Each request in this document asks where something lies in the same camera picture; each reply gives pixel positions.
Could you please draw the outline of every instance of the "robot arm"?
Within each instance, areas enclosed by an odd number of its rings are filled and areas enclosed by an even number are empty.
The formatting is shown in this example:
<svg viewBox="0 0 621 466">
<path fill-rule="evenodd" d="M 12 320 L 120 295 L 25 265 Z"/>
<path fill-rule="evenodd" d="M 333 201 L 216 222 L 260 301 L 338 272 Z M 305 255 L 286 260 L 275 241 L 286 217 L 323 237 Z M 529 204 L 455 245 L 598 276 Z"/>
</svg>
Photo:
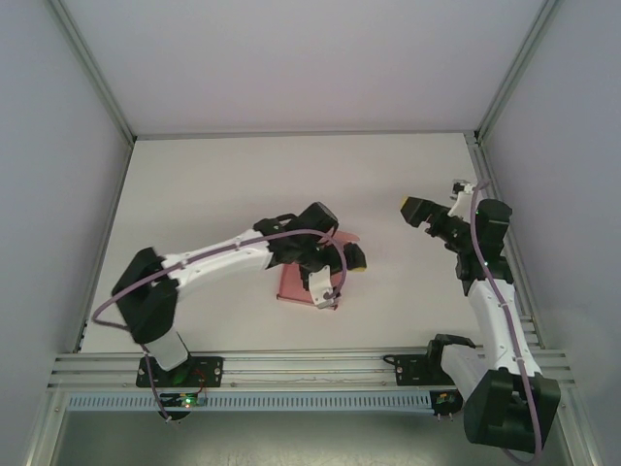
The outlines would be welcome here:
<svg viewBox="0 0 621 466">
<path fill-rule="evenodd" d="M 342 271 L 341 255 L 334 245 L 321 242 L 321 236 L 294 232 L 328 233 L 337 228 L 336 217 L 315 202 L 299 216 L 264 218 L 235 238 L 199 250 L 160 256 L 147 248 L 136 254 L 113 295 L 153 273 L 174 269 L 116 301 L 134 341 L 148 349 L 162 370 L 174 371 L 190 357 L 174 327 L 177 303 L 209 282 L 295 263 L 315 306 L 334 305 L 339 296 L 330 277 Z M 343 253 L 348 270 L 366 267 L 365 255 L 356 244 L 345 244 Z"/>
<path fill-rule="evenodd" d="M 485 199 L 478 204 L 475 223 L 477 244 L 485 264 L 507 300 L 506 314 L 474 251 L 471 226 L 462 219 L 473 187 L 458 182 L 453 186 L 453 193 L 456 203 L 451 209 L 409 197 L 401 212 L 411 226 L 418 227 L 423 221 L 429 223 L 426 233 L 443 239 L 444 246 L 457 254 L 457 278 L 462 282 L 481 330 L 485 359 L 478 357 L 469 339 L 438 335 L 428 348 L 430 370 L 446 373 L 464 398 L 464 428 L 469 441 L 534 452 L 534 426 L 518 360 L 523 361 L 526 368 L 543 442 L 551 428 L 561 392 L 556 381 L 541 374 L 528 349 L 515 307 L 513 276 L 507 260 L 501 256 L 511 208 L 500 201 Z M 516 351 L 514 340 L 519 351 Z"/>
</svg>

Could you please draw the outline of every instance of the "black mounting bracket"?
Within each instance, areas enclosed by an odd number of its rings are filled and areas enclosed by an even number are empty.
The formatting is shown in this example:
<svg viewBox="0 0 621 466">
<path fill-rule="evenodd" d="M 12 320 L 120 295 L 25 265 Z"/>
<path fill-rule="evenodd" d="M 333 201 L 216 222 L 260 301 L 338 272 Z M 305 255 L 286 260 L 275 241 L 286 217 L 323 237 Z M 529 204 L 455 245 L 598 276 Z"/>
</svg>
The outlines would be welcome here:
<svg viewBox="0 0 621 466">
<path fill-rule="evenodd" d="M 397 386 L 454 385 L 445 372 L 429 365 L 426 354 L 388 354 L 383 359 L 395 366 Z"/>
<path fill-rule="evenodd" d="M 218 388 L 222 383 L 224 358 L 218 356 L 190 356 L 190 359 L 173 371 L 164 371 L 154 357 L 149 357 L 153 382 L 156 388 Z M 149 388 L 147 361 L 143 357 L 136 378 L 138 388 Z"/>
</svg>

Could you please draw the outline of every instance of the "white wall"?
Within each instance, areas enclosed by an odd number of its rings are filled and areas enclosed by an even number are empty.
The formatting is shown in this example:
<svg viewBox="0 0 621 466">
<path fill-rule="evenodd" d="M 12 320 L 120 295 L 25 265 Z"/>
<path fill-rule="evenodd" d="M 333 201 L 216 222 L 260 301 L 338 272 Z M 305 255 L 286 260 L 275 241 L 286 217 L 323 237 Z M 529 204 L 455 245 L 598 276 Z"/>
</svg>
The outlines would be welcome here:
<svg viewBox="0 0 621 466">
<path fill-rule="evenodd" d="M 544 330 L 621 457 L 621 2 L 566 0 L 489 142 Z"/>
<path fill-rule="evenodd" d="M 0 464 L 75 327 L 126 146 L 42 0 L 0 15 Z"/>
<path fill-rule="evenodd" d="M 475 129 L 541 0 L 65 0 L 135 134 Z"/>
</svg>

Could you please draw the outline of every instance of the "white table surface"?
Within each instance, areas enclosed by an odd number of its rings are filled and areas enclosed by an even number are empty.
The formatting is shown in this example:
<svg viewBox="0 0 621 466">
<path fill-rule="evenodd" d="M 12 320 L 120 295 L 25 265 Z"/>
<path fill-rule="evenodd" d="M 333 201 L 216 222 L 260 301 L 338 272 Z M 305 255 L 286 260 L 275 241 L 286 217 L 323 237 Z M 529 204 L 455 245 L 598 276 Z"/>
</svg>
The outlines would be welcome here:
<svg viewBox="0 0 621 466">
<path fill-rule="evenodd" d="M 93 309 L 140 249 L 195 250 L 322 201 L 360 236 L 368 261 L 348 275 L 339 308 L 277 301 L 279 267 L 238 275 L 179 303 L 176 328 L 190 350 L 425 346 L 438 332 L 477 341 L 455 254 L 399 212 L 405 195 L 448 205 L 453 179 L 474 181 L 462 134 L 138 142 Z M 104 318 L 122 321 L 116 307 Z M 124 332 L 86 328 L 83 352 L 136 350 Z"/>
</svg>

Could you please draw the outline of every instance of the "pink object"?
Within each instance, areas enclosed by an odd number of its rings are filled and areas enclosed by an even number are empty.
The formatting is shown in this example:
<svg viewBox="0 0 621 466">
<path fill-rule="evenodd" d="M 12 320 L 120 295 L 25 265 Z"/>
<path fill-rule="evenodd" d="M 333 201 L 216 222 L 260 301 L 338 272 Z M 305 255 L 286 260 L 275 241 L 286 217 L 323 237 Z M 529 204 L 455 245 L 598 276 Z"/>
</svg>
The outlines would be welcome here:
<svg viewBox="0 0 621 466">
<path fill-rule="evenodd" d="M 339 243 L 356 243 L 360 238 L 351 233 L 337 231 L 334 236 Z M 330 279 L 332 286 L 336 286 L 341 279 L 341 274 L 333 275 Z M 286 264 L 282 266 L 282 275 L 280 276 L 280 288 L 276 299 L 288 301 L 290 303 L 304 304 L 306 306 L 314 306 L 311 294 L 302 286 L 302 277 L 300 276 L 300 267 L 296 264 Z"/>
</svg>

